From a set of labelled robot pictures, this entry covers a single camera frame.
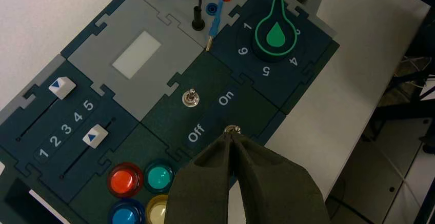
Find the control panel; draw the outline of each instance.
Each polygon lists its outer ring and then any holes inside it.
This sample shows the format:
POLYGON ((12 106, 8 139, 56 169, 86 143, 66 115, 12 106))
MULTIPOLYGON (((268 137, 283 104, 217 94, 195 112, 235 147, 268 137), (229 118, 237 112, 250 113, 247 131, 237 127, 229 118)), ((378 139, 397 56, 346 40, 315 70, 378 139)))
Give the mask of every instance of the control panel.
POLYGON ((289 114, 338 48, 318 21, 295 0, 113 0, 0 112, 0 222, 163 224, 183 165, 289 114))

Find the metal pin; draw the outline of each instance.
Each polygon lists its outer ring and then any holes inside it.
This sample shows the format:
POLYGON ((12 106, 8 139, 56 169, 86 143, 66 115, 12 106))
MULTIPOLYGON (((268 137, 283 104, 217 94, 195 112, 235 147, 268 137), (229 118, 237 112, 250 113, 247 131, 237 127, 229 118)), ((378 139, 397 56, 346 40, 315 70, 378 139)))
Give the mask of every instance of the metal pin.
POLYGON ((191 88, 183 94, 182 101, 187 107, 195 107, 200 103, 200 96, 195 89, 191 88))
POLYGON ((207 47, 205 48, 205 50, 210 51, 212 44, 213 44, 213 36, 210 36, 210 37, 208 37, 207 47))

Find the number label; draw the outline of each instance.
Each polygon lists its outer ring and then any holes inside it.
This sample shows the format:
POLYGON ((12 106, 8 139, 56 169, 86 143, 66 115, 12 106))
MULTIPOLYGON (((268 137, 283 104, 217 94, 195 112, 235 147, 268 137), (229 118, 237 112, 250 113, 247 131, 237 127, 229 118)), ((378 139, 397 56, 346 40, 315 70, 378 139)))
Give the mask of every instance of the number label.
POLYGON ((252 27, 250 25, 246 24, 246 23, 243 23, 243 27, 244 28, 249 28, 250 30, 252 30, 252 27))
POLYGON ((54 147, 58 147, 62 143, 62 141, 57 140, 57 137, 53 136, 50 138, 50 143, 54 143, 54 147))
POLYGON ((68 125, 66 125, 66 124, 63 124, 63 125, 61 126, 61 129, 62 129, 62 131, 65 132, 65 134, 70 134, 71 131, 72 131, 72 129, 71 129, 68 125))
POLYGON ((248 54, 248 48, 246 48, 246 47, 240 48, 239 49, 239 54, 240 55, 246 55, 246 54, 248 54))
POLYGON ((79 120, 83 120, 83 117, 77 112, 74 112, 74 120, 78 122, 79 120))
POLYGON ((294 64, 295 66, 298 65, 298 61, 296 61, 296 57, 294 57, 294 58, 292 58, 292 59, 289 59, 289 61, 290 61, 292 64, 294 64))
POLYGON ((87 109, 87 110, 92 110, 93 108, 94 108, 94 105, 89 101, 89 100, 86 100, 84 103, 83 103, 83 106, 85 107, 85 109, 87 109))
POLYGON ((43 149, 40 149, 40 150, 39 150, 39 155, 40 155, 40 156, 44 155, 45 157, 48 157, 47 152, 45 152, 43 149))
POLYGON ((269 67, 264 67, 263 68, 263 76, 269 76, 270 73, 270 68, 269 67))

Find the table surface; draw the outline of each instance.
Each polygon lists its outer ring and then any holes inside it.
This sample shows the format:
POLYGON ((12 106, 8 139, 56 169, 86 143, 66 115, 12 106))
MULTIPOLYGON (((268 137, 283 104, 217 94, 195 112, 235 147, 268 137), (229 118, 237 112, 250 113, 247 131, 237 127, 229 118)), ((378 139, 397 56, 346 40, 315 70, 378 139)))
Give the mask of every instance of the table surface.
MULTIPOLYGON (((0 0, 0 109, 111 0, 0 0)), ((324 198, 429 7, 419 0, 322 0, 341 46, 266 147, 305 167, 324 198)), ((239 188, 229 223, 244 223, 239 188)))

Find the blue wire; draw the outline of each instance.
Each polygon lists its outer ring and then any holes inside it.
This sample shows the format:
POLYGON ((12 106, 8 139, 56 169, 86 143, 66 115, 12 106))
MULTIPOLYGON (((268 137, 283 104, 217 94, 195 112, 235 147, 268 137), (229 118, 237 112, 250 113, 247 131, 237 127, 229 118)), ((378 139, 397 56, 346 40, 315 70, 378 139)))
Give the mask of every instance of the blue wire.
POLYGON ((221 11, 223 5, 224 5, 224 0, 219 0, 219 4, 216 10, 216 15, 214 16, 214 20, 213 23, 211 24, 210 31, 208 32, 209 36, 215 37, 218 34, 219 24, 221 23, 221 11))

